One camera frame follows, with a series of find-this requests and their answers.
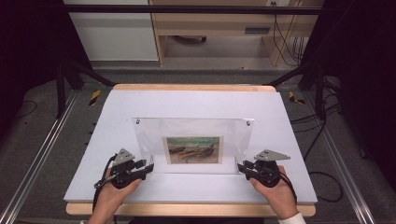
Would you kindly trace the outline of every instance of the controller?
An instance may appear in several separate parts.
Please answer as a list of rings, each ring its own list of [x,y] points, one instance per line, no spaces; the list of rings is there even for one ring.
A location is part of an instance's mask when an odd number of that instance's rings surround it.
[[[265,187],[273,188],[281,178],[276,160],[288,160],[290,156],[265,149],[254,159],[256,159],[255,162],[243,161],[243,165],[238,163],[239,172],[245,174],[247,180],[255,178]]]
[[[280,181],[276,161],[244,161],[243,165],[238,164],[238,170],[245,174],[247,180],[255,178],[267,188],[273,188]]]
[[[134,155],[122,148],[119,154],[113,158],[113,167],[110,170],[110,176],[106,179],[99,180],[94,187],[101,188],[105,183],[110,182],[117,189],[122,189],[131,184],[136,179],[146,179],[146,175],[154,170],[154,164],[146,166],[146,160],[134,161]]]

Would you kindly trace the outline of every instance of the finger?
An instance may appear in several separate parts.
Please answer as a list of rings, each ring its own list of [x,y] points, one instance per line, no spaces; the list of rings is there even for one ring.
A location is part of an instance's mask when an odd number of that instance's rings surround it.
[[[283,167],[282,165],[278,165],[277,168],[279,168],[279,171],[280,171],[282,174],[284,174],[284,175],[286,174],[285,167]]]
[[[111,171],[111,168],[107,168],[105,178],[110,176],[110,171]]]
[[[262,188],[262,183],[260,183],[260,181],[258,181],[257,179],[251,177],[248,181],[250,181],[250,184],[255,190],[259,190],[260,188]]]
[[[136,179],[134,180],[131,184],[129,184],[127,187],[123,188],[122,191],[125,193],[125,196],[134,192],[139,185],[142,183],[142,179]]]

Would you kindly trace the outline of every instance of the black curtain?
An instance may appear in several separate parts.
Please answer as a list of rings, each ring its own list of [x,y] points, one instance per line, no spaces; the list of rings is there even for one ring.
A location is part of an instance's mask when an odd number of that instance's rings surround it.
[[[0,136],[21,107],[24,94],[56,78],[62,57],[92,69],[69,14],[43,7],[63,3],[0,0]]]
[[[346,7],[351,2],[328,0],[325,4]],[[377,161],[396,190],[396,1],[354,1],[335,32],[319,47],[341,17],[318,18],[303,63],[320,49],[318,64],[326,76],[340,79],[340,103],[362,151]],[[303,79],[314,80],[315,75],[307,72]]]

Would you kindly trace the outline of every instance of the white cabinet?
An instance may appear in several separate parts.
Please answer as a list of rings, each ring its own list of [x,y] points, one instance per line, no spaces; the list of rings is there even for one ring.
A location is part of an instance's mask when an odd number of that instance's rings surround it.
[[[64,0],[65,4],[147,5],[147,0]],[[90,61],[158,61],[148,13],[70,13]]]

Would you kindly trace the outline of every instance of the sleeve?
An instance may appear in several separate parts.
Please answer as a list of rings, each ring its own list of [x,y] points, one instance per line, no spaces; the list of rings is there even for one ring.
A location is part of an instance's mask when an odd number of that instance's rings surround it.
[[[299,213],[294,217],[290,217],[284,220],[279,220],[279,224],[305,224],[305,220],[303,218],[303,215]]]

